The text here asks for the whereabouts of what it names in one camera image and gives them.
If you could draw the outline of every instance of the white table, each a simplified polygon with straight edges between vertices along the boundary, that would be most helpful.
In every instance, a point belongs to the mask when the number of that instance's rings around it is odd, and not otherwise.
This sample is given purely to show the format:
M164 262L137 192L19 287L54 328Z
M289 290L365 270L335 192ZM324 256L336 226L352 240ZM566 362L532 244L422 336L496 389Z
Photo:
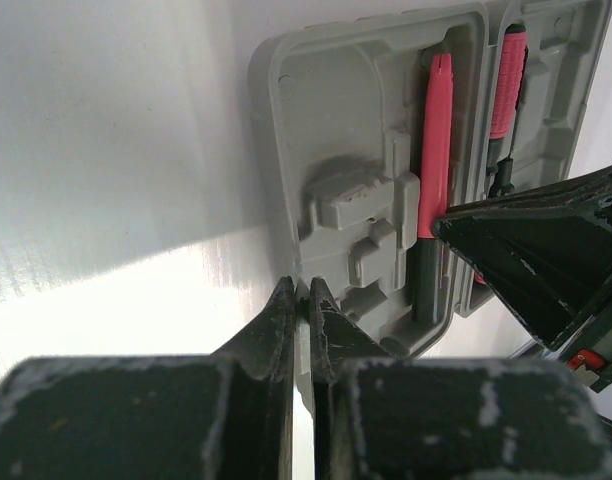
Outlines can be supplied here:
M0 378L32 355L207 353L239 330L275 283L253 50L438 3L0 0ZM612 23L573 172L611 163ZM491 301L428 354L526 338Z

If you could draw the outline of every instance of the red handle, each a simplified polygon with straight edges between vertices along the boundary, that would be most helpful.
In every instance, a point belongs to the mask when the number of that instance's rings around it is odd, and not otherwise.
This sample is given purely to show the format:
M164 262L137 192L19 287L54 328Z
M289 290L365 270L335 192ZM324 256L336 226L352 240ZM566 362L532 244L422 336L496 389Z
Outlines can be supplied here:
M495 105L493 106L493 121L490 126L491 140L504 138L510 130L522 81L525 50L526 31L504 35Z
M422 172L417 236L435 238L433 220L448 206L450 124L453 114L453 67L449 53L433 57L424 111Z

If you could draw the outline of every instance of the open case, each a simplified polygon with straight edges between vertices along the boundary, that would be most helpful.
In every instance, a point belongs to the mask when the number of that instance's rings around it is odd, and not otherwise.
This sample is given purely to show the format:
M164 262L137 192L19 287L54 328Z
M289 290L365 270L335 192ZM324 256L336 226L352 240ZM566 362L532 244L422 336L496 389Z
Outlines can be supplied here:
M568 173L612 0L470 3L332 23L269 39L249 68L253 127L277 268L321 276L342 311L396 355L441 337L453 312L491 298L444 249L439 315L413 318L419 171L433 53L453 63L451 205L485 198L499 48L528 38L512 181L518 191ZM502 155L510 151L507 136Z

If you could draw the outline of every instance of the screwdriver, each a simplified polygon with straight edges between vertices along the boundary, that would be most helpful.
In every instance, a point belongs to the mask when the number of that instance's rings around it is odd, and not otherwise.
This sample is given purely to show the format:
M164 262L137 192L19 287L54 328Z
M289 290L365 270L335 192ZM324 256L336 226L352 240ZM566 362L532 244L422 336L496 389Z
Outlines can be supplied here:
M422 168L415 245L415 320L439 322L442 244L431 227L448 206L450 129L453 114L453 67L449 53L433 57L424 110Z
M504 137L517 108L519 88L526 58L526 27L512 24L504 33L502 56L497 76L497 90L493 104L493 119L490 125L488 153L486 155L486 175L497 173L497 160L501 153Z

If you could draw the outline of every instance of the ribbed red handle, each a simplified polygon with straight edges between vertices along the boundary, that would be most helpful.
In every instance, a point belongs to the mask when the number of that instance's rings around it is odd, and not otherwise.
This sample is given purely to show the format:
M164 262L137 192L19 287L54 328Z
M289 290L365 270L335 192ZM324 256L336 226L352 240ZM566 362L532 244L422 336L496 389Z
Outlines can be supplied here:
M491 140L504 138L510 130L522 81L525 49L526 32L504 35L502 59L499 64L497 90L495 91L493 121L490 126Z
M449 53L437 54L430 69L424 111L418 238L435 238L431 232L433 220L446 213L452 115L452 58Z

